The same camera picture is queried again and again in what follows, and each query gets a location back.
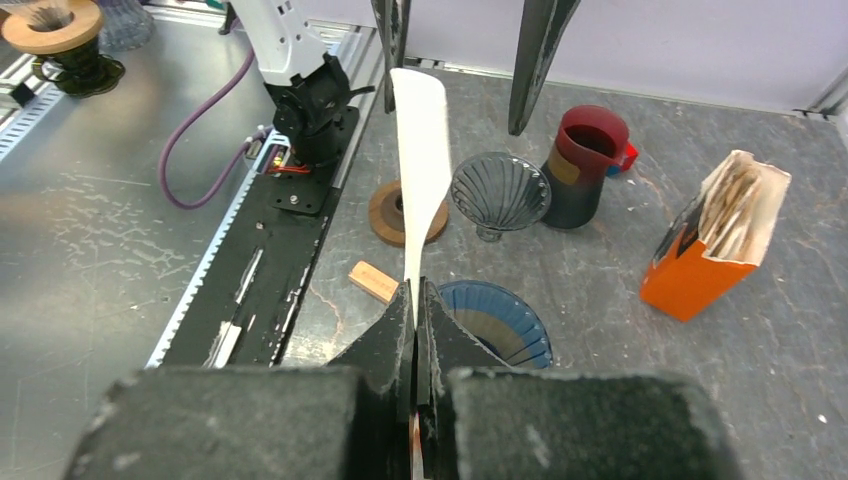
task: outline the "orange box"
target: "orange box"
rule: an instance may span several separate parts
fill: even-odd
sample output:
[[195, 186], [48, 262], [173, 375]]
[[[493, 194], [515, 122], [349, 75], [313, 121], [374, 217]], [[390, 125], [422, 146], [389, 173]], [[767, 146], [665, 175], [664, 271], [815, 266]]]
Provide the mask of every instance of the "orange box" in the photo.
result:
[[[755, 161], [748, 152], [731, 152], [669, 227], [642, 280], [642, 300], [688, 322], [754, 271], [768, 250], [790, 180], [788, 173]], [[722, 195], [728, 192], [734, 195]], [[731, 196], [742, 199], [744, 208], [734, 205]], [[725, 225], [733, 228], [722, 229]], [[731, 233], [721, 236], [718, 245], [711, 241], [721, 235], [716, 231]], [[733, 245], [725, 248], [728, 237]]]

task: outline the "small wooden block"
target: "small wooden block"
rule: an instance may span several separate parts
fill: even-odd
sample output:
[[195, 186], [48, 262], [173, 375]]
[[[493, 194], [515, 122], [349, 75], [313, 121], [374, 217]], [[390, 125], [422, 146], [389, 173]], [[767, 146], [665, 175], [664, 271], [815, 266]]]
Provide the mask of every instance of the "small wooden block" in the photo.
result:
[[385, 273], [377, 270], [373, 265], [359, 261], [348, 275], [350, 281], [359, 288], [370, 293], [378, 300], [388, 304], [397, 290], [398, 282]]
[[[403, 229], [403, 209], [398, 207], [401, 198], [400, 180], [387, 183], [374, 192], [368, 202], [368, 221], [377, 238], [393, 247], [403, 247], [406, 233]], [[427, 230], [424, 244], [434, 242], [448, 225], [448, 203], [442, 202]]]

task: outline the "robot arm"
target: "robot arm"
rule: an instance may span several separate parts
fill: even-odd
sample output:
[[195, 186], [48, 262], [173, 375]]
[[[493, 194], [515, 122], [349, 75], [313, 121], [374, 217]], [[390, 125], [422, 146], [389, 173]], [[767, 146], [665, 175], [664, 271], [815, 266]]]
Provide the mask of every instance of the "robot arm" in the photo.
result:
[[277, 111], [274, 128], [289, 137], [305, 165], [333, 163], [346, 149], [350, 80], [327, 53], [296, 0], [231, 0]]
[[292, 86], [324, 65], [327, 48], [294, 0], [231, 0], [268, 85]]

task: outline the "round wooden base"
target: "round wooden base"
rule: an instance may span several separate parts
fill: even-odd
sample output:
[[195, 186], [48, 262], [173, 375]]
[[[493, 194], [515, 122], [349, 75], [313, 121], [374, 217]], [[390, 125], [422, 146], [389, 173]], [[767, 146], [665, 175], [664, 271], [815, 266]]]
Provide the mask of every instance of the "round wooden base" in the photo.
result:
[[[368, 203], [368, 220], [371, 229], [383, 242], [402, 247], [406, 241], [403, 231], [403, 200], [401, 198], [400, 180], [387, 183], [378, 188]], [[448, 225], [448, 204], [442, 202], [424, 243], [430, 243], [439, 238]]]
[[33, 55], [55, 55], [73, 50], [95, 38], [103, 27], [103, 14], [91, 0], [68, 0], [73, 20], [67, 27], [38, 32], [25, 18], [10, 16], [3, 23], [3, 38], [20, 52]]

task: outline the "gray wall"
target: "gray wall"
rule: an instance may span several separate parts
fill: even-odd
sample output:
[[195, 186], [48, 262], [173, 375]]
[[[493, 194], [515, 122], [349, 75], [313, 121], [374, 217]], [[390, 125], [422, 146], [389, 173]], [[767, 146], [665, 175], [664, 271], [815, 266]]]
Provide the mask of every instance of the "gray wall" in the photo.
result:
[[[373, 25], [370, 0], [303, 0]], [[512, 70], [522, 0], [413, 0], [408, 53]], [[766, 110], [807, 107], [848, 66], [848, 0], [583, 0], [549, 79]]]

